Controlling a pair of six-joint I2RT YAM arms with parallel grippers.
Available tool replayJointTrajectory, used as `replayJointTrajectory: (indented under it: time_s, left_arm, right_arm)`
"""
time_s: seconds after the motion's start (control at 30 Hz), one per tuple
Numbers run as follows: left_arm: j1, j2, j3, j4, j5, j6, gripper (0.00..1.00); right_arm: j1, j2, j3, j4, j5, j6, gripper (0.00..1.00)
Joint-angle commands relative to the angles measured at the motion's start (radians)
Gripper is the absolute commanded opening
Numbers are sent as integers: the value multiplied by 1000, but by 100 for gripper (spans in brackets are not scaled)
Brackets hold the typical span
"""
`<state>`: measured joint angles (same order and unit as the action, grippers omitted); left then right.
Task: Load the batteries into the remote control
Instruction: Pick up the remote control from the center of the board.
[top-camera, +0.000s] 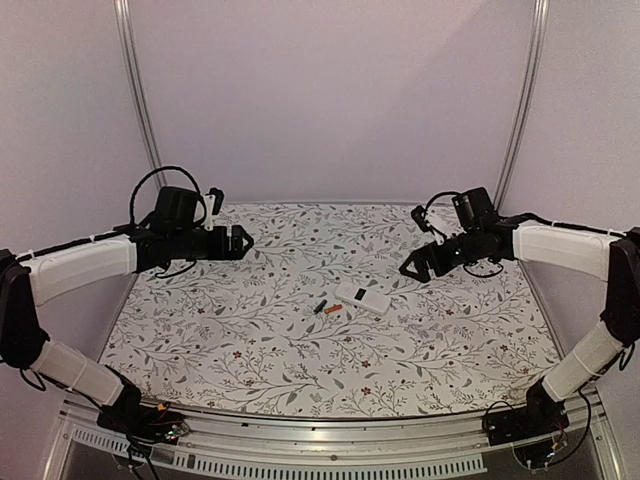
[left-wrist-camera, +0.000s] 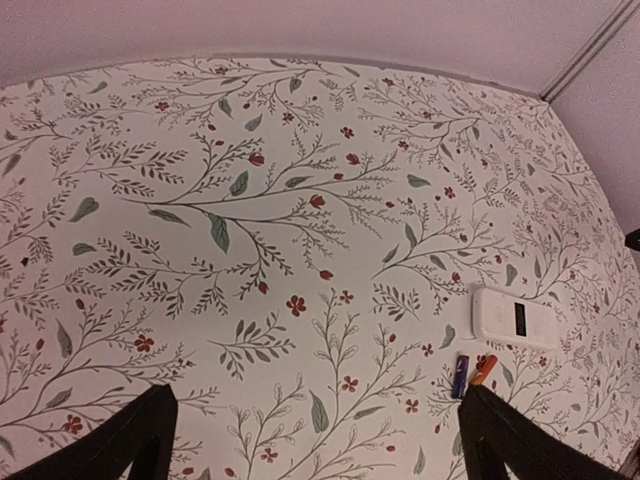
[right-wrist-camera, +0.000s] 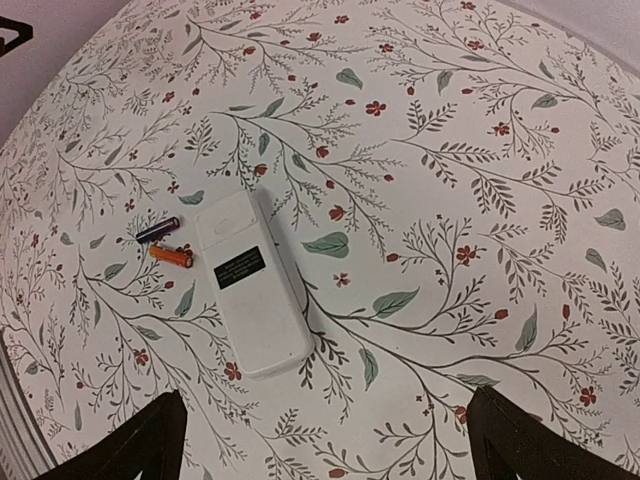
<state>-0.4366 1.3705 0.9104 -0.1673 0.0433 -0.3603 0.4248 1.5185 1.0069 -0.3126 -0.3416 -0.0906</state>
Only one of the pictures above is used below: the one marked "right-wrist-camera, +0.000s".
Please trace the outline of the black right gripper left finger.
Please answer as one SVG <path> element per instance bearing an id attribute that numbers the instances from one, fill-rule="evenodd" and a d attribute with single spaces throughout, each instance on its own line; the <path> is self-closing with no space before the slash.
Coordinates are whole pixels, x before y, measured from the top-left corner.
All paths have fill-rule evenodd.
<path id="1" fill-rule="evenodd" d="M 55 462 L 39 479 L 178 479 L 187 410 L 181 394 L 164 392 L 84 452 Z"/>

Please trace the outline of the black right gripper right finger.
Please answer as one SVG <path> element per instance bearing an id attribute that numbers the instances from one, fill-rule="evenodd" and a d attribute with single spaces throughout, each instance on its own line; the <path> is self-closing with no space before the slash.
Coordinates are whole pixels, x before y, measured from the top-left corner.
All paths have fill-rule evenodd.
<path id="1" fill-rule="evenodd" d="M 478 479 L 638 477 L 562 438 L 492 387 L 476 389 L 467 427 Z"/>

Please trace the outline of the white remote control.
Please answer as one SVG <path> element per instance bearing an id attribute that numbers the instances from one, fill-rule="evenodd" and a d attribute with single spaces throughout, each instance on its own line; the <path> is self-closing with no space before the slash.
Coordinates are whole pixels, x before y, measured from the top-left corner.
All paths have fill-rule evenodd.
<path id="1" fill-rule="evenodd" d="M 264 379 L 302 366 L 313 352 L 311 332 L 254 197 L 231 193 L 201 211 L 194 224 L 242 372 Z"/>

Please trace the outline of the orange AAA battery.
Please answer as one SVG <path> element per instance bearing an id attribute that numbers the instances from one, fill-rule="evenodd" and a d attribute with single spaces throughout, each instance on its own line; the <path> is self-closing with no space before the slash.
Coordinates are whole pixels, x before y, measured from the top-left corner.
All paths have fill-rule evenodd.
<path id="1" fill-rule="evenodd" d="M 191 268 L 194 263 L 193 257 L 187 253 L 166 249 L 157 245 L 151 245 L 149 247 L 149 254 L 156 260 L 182 268 Z"/>

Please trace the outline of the dark purple AAA battery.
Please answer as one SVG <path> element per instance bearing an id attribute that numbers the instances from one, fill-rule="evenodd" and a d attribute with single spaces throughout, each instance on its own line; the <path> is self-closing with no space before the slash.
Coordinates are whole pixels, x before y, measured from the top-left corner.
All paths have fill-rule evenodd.
<path id="1" fill-rule="evenodd" d="M 180 219 L 176 216 L 173 216 L 139 232 L 135 236 L 135 240 L 139 244 L 152 243 L 179 228 Z"/>

